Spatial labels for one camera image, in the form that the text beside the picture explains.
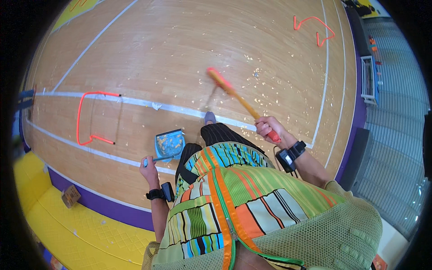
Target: wrist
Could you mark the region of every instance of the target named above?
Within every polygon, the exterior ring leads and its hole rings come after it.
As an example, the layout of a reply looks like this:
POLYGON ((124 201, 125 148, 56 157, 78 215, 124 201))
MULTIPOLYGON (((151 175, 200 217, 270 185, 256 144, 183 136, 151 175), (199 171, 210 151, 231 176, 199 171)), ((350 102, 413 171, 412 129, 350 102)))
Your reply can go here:
POLYGON ((149 183, 149 190, 152 190, 152 189, 161 189, 161 185, 159 184, 159 182, 149 183))
POLYGON ((288 131, 280 135, 281 142, 277 144, 280 149, 290 149, 298 140, 288 131))

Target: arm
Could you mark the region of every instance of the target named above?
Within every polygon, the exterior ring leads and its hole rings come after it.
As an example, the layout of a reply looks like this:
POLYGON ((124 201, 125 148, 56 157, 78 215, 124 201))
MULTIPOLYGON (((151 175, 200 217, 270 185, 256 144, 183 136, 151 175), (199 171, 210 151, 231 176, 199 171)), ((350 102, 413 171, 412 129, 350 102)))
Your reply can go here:
MULTIPOLYGON (((255 120, 255 125, 259 135, 261 135, 267 142, 276 144, 280 149, 289 149, 297 142, 297 139, 291 133, 286 131, 283 125, 273 116, 260 117, 255 120), (267 136, 267 134, 272 130, 276 131, 280 136, 280 143, 275 143, 267 136)), ((294 164, 299 171, 301 178, 308 183, 324 189, 325 185, 330 181, 330 176, 323 165, 312 157, 308 151, 301 154, 294 161, 294 164)))
MULTIPOLYGON (((149 190, 152 189, 161 189, 158 177, 158 171, 155 167, 156 161, 153 161, 152 156, 146 156, 141 160, 140 173, 144 176, 144 178, 149 183, 149 190), (144 160, 147 159, 148 165, 144 168, 144 160)), ((166 220, 168 218, 169 207, 166 200, 163 199, 154 199, 151 200, 152 206, 152 219, 153 219, 153 227, 155 229, 156 241, 160 243, 162 241, 166 220)))

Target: zipper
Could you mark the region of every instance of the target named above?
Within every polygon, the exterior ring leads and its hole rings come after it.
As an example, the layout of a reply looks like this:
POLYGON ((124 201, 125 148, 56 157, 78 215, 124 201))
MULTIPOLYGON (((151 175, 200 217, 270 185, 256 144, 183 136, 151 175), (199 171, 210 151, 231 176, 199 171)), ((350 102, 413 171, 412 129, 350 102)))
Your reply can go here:
POLYGON ((228 207, 225 204, 225 200, 223 199, 223 195, 222 192, 220 191, 219 188, 219 183, 217 182, 216 179, 213 180, 213 183, 215 184, 215 188, 216 188, 216 193, 217 196, 219 198, 219 201, 221 203, 221 207, 223 210, 223 214, 226 218, 226 223, 228 224, 228 228, 229 228, 229 232, 231 234, 231 239, 232 239, 232 245, 231 245, 231 261, 229 263, 229 267, 228 270, 232 270, 234 268, 234 263, 235 263, 235 241, 239 240, 240 243, 247 248, 250 252, 253 252, 263 258, 267 258, 270 260, 278 260, 281 262, 284 262, 286 264, 295 264, 295 265, 299 265, 303 268, 303 265, 305 264, 304 261, 302 260, 297 260, 297 259, 291 259, 291 258, 284 258, 284 257, 279 257, 279 256, 273 256, 273 255, 267 255, 267 254, 263 254, 261 252, 257 252, 254 251, 253 249, 251 249, 250 247, 248 247, 248 245, 246 245, 240 238, 238 238, 238 234, 235 231, 234 225, 231 221, 231 216, 229 215, 229 211, 228 211, 228 207))
POLYGON ((238 235, 234 230, 234 226, 231 222, 231 218, 229 217, 228 207, 225 204, 225 200, 223 199, 222 192, 220 191, 218 182, 214 179, 213 183, 215 184, 217 197, 219 198, 220 204, 222 206, 223 215, 226 218, 226 222, 228 224, 229 232, 231 234, 231 261, 229 262, 228 270, 232 270, 234 268, 235 263, 235 241, 238 240, 238 235))

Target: paper scrap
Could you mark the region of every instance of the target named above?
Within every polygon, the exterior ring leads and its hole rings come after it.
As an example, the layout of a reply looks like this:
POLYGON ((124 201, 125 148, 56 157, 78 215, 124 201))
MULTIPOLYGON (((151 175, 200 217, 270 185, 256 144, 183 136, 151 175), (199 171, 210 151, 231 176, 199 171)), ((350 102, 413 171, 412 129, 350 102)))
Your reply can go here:
POLYGON ((152 107, 155 110, 159 110, 162 107, 162 104, 152 102, 152 107))

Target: orange hurdle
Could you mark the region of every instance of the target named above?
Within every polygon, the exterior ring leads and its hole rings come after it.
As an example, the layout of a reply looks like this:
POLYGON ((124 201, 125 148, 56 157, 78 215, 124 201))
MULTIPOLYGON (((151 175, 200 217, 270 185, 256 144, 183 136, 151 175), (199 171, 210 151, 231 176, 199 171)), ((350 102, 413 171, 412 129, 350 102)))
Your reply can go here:
POLYGON ((85 143, 80 143, 79 142, 79 115, 81 114, 81 105, 83 104, 84 97, 86 95, 92 95, 92 94, 103 94, 103 95, 111 95, 111 96, 114 96, 114 97, 121 97, 120 94, 114 94, 114 93, 108 93, 108 92, 102 92, 102 91, 84 93, 83 96, 81 97, 81 100, 79 102, 79 107, 78 107, 78 118, 76 119, 76 141, 78 142, 79 145, 86 145, 88 143, 91 143, 93 141, 93 138, 95 138, 95 139, 104 141, 106 143, 115 144, 115 142, 112 142, 110 140, 101 138, 101 137, 96 136, 96 135, 90 135, 90 141, 88 141, 88 142, 85 142, 85 143))
POLYGON ((322 41, 321 44, 320 44, 320 38, 319 38, 319 34, 318 34, 318 32, 317 32, 317 45, 318 45, 318 47, 321 47, 321 46, 324 44, 324 41, 326 41, 326 40, 328 40, 328 39, 330 39, 330 38, 334 38, 334 37, 335 37, 335 34, 334 34, 334 32, 330 29, 330 27, 328 27, 325 23, 323 23, 323 22, 322 22, 320 19, 318 19, 317 17, 309 17, 309 18, 306 18, 306 19, 300 21, 299 25, 298 25, 297 28, 296 28, 296 26, 295 26, 295 25, 296 25, 296 22, 295 22, 295 15, 294 15, 294 30, 299 30, 299 29, 300 29, 300 25, 301 25, 304 21, 307 21, 307 20, 309 20, 309 19, 317 19, 317 20, 318 20, 320 23, 322 23, 322 24, 323 24, 327 29, 329 29, 330 32, 332 32, 332 34, 333 34, 333 36, 323 39, 323 41, 322 41))

